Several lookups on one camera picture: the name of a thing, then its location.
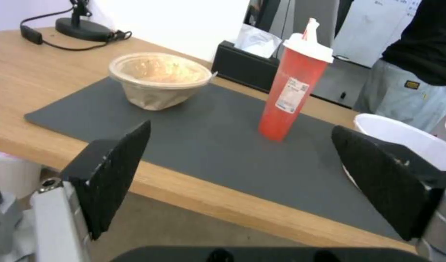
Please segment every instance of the gray desk mat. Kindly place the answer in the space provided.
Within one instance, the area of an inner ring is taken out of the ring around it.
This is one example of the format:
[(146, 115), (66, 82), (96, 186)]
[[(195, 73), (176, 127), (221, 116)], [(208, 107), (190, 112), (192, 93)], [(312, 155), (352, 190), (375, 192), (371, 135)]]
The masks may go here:
[(180, 105), (145, 111), (105, 78), (25, 118), (87, 142), (150, 119), (145, 161), (400, 239), (346, 178), (331, 141), (332, 124), (301, 114), (285, 141), (273, 142), (257, 131), (263, 107), (261, 100), (209, 84)]

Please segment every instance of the white wall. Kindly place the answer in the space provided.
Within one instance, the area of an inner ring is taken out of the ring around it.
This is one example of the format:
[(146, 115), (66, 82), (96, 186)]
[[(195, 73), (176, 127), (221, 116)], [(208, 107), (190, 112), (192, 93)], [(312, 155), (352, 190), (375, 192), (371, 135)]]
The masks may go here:
[[(69, 0), (0, 0), (0, 31), (19, 28), (19, 23), (26, 18), (53, 13), (70, 8)], [(28, 23), (33, 27), (55, 26), (58, 17), (48, 17)]]
[[(203, 60), (218, 44), (235, 40), (249, 0), (91, 0), (92, 20), (130, 30), (134, 37)], [(17, 29), (23, 18), (69, 8), (68, 0), (0, 0), (0, 30)], [(53, 26), (55, 18), (32, 23)]]

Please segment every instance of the person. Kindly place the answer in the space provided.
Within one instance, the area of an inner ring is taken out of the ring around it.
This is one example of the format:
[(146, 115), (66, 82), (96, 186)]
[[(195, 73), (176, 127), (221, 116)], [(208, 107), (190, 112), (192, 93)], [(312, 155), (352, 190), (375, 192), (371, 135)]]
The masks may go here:
[(372, 67), (356, 111), (431, 132), (446, 115), (446, 0), (422, 0), (400, 40)]

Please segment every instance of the cup label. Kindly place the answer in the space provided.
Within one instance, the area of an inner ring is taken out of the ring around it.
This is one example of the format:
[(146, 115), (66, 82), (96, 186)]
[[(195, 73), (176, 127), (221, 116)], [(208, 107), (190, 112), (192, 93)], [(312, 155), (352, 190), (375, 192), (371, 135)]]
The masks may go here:
[(278, 101), (276, 101), (276, 107), (289, 114), (294, 114), (308, 89), (309, 85), (306, 83), (302, 83), (295, 78), (289, 78)]

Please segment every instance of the black tissue box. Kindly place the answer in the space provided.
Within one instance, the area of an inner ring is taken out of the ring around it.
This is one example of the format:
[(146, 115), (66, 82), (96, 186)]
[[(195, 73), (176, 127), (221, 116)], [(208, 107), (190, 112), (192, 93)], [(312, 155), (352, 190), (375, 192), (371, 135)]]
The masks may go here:
[(274, 57), (253, 55), (223, 41), (218, 45), (212, 72), (217, 71), (221, 78), (269, 93), (278, 66), (279, 60)]

